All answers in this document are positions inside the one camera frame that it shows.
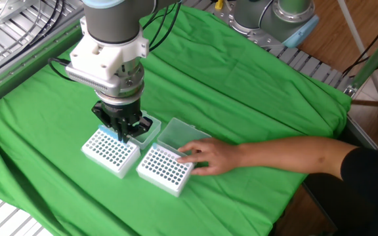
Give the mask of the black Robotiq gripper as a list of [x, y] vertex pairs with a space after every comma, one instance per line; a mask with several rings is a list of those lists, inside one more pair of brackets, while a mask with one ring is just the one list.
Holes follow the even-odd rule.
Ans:
[[142, 116], [140, 99], [125, 105], [112, 105], [101, 100], [91, 109], [98, 119], [108, 128], [113, 128], [117, 139], [127, 143], [129, 136], [137, 137], [150, 130], [153, 121]]

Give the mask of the person's hand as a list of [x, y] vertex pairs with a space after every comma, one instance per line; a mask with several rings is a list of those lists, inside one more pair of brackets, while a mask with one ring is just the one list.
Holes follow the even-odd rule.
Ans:
[[191, 155], [178, 158], [178, 163], [206, 162], [208, 164], [206, 167], [195, 168], [192, 171], [192, 175], [212, 176], [224, 174], [241, 165], [241, 161], [237, 158], [240, 151], [239, 147], [214, 138], [194, 140], [178, 150], [180, 152], [192, 152]]

